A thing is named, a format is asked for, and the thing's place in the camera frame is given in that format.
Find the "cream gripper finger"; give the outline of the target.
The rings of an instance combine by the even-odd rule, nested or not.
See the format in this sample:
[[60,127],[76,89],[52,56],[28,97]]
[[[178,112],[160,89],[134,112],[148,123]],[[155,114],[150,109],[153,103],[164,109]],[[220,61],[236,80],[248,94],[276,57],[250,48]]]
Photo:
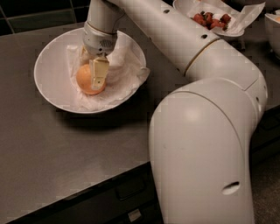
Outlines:
[[88,51],[83,46],[80,50],[80,65],[83,66],[89,62]]
[[89,61],[91,74],[91,88],[99,90],[105,84],[109,70],[109,61],[106,56],[100,56]]

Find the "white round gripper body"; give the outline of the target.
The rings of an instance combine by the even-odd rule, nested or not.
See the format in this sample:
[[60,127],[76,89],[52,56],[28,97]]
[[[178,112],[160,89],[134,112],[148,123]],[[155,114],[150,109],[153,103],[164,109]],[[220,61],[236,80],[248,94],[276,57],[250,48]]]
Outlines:
[[86,22],[83,27],[82,40],[90,55],[109,55],[115,49],[117,34],[98,31],[89,22]]

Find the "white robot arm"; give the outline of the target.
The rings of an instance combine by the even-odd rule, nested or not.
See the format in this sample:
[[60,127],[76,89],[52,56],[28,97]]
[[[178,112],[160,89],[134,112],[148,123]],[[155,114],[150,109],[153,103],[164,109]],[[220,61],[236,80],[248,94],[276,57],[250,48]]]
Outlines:
[[128,16],[189,80],[150,121],[164,224],[255,224],[249,144],[268,99],[263,74],[213,32],[162,0],[91,0],[83,40],[110,53]]

